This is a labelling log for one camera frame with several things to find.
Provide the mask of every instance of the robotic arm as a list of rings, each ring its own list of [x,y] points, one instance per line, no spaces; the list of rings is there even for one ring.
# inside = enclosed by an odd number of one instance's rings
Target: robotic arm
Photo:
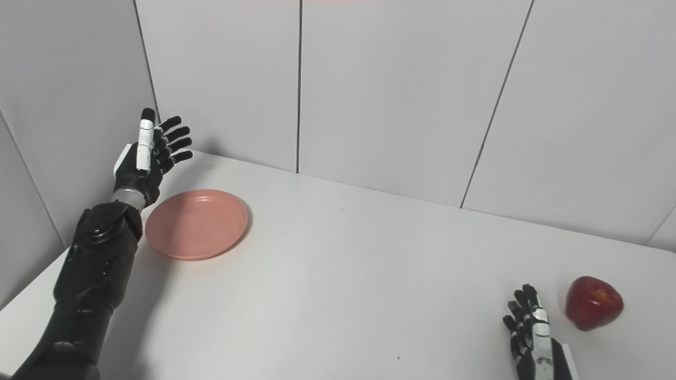
[[[51,319],[11,380],[100,378],[96,364],[105,332],[124,298],[143,235],[141,210],[157,201],[163,175],[193,156],[191,151],[177,153],[192,143],[187,126],[174,129],[180,117],[157,127],[154,120],[155,112],[144,109],[139,142],[127,145],[116,163],[111,201],[80,217],[54,288]]]

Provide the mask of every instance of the red apple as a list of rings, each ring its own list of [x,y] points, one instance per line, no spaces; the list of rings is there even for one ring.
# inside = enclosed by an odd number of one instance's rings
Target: red apple
[[[622,296],[609,283],[591,276],[573,281],[566,297],[566,316],[582,331],[612,322],[624,308]]]

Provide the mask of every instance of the black finger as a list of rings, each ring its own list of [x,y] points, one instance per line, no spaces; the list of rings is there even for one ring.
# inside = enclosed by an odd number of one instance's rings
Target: black finger
[[[514,319],[517,324],[523,320],[523,311],[521,310],[521,307],[518,305],[518,302],[509,301],[507,302],[507,307],[514,315]]]
[[[527,317],[519,327],[526,347],[533,348],[533,320],[530,318],[530,314],[527,314]]]
[[[184,139],[180,139],[178,141],[175,141],[175,142],[169,144],[169,146],[167,148],[169,149],[169,151],[175,152],[175,151],[178,151],[180,149],[183,149],[185,147],[190,146],[190,144],[192,144],[192,143],[193,143],[193,140],[190,137],[186,137]]]
[[[155,143],[154,147],[156,151],[161,151],[167,146],[167,140],[164,138],[164,132],[162,129],[155,128],[153,133],[153,142]]]
[[[502,322],[507,326],[507,329],[510,333],[516,334],[516,322],[511,315],[506,315],[502,317]]]
[[[174,161],[169,159],[166,160],[165,162],[162,162],[160,164],[160,170],[162,171],[162,174],[167,174],[171,168],[174,167]]]
[[[162,173],[166,173],[169,170],[171,170],[171,168],[173,168],[174,165],[176,165],[177,163],[188,160],[192,157],[193,157],[192,151],[189,150],[182,151],[178,154],[169,157],[167,160],[160,161],[160,170],[162,170]]]
[[[152,108],[143,108],[143,111],[141,112],[141,119],[142,120],[150,120],[155,124],[155,110]]]
[[[180,152],[180,153],[178,153],[178,154],[173,155],[173,156],[171,157],[171,160],[174,162],[174,164],[177,164],[177,163],[179,163],[179,162],[181,162],[181,161],[189,160],[189,159],[191,159],[192,157],[193,157],[193,152],[192,152],[192,151],[189,151],[189,150],[186,150],[186,151],[182,151],[182,152]]]
[[[524,293],[523,290],[515,290],[514,298],[516,298],[518,304],[521,305],[521,309],[524,310],[524,312],[528,313],[531,311],[531,309],[528,307],[528,298],[526,298],[526,293]]]
[[[509,339],[509,345],[512,350],[514,362],[517,364],[529,353],[529,349],[521,343],[521,340],[517,335],[512,335]]]
[[[169,149],[165,149],[159,153],[157,153],[157,158],[160,163],[165,162],[166,160],[169,160],[169,157],[171,157],[171,152]]]
[[[172,130],[171,132],[167,133],[164,135],[164,138],[171,143],[173,140],[176,140],[180,137],[187,136],[190,133],[190,127],[189,126],[182,126],[180,128],[176,128]]]
[[[180,116],[172,116],[169,119],[165,120],[162,124],[160,124],[159,127],[166,133],[171,128],[174,128],[175,126],[179,125],[181,122],[182,120],[180,119]]]
[[[540,307],[540,302],[537,299],[537,291],[535,290],[534,287],[530,286],[530,284],[524,284],[523,292],[526,293],[526,297],[528,298],[530,310],[532,310],[533,308]]]

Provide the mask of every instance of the white table surface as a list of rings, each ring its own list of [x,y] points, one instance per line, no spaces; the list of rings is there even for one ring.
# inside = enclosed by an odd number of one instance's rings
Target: white table surface
[[[239,196],[250,230],[199,262],[141,241],[103,380],[516,379],[501,317],[525,282],[582,380],[676,376],[671,252],[198,152],[160,201],[202,188]],[[0,373],[40,337],[62,260],[0,312]],[[565,319],[581,275],[622,294],[615,322],[582,332]]]

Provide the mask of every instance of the black robotic forearm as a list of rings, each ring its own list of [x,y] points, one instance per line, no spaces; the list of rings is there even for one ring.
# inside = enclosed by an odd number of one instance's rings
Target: black robotic forearm
[[[49,324],[11,380],[99,379],[105,332],[124,298],[142,234],[139,211],[124,202],[85,210],[54,288]]]

